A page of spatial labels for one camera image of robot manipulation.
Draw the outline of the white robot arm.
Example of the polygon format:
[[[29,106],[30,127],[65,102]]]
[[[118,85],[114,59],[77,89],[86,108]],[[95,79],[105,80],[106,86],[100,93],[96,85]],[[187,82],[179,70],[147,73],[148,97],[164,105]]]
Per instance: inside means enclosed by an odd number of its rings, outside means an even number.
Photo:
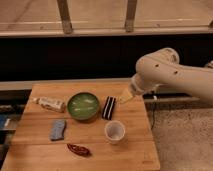
[[[136,62],[136,73],[123,90],[120,102],[168,85],[213,105],[213,69],[180,65],[179,61],[178,53],[172,48],[142,56]]]

